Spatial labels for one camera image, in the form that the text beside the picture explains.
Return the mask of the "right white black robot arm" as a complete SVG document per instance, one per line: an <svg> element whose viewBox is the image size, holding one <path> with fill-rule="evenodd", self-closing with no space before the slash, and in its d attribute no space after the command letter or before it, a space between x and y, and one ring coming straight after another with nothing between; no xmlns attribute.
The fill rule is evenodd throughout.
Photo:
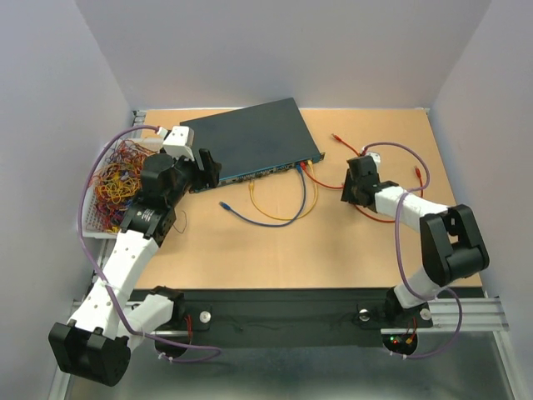
<svg viewBox="0 0 533 400"><path fill-rule="evenodd" d="M341 200L394 219L398 258L400 225L420 234L422 265L410 277L400 269L401 283L389 289L383 305L389 323L402 325L454 281L488 268L489 254L470 207L431 202L393 181L382 181L370 155L354 157L347 164Z"/></svg>

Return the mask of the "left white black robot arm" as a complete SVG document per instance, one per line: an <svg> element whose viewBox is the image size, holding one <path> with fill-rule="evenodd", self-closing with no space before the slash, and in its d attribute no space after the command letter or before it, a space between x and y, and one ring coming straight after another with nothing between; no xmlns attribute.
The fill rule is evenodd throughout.
<svg viewBox="0 0 533 400"><path fill-rule="evenodd" d="M222 169L205 148L199 159L161 150L146 158L141 189L122 220L121 230L87 298L65 323L55 323L48 341L60 370L113 387L125 374L131 355L160 326L184 324L192 337L192 315L184 295L155 287L129 314L124 312L145 266L176 221L175 207L191 190L214 188Z"/></svg>

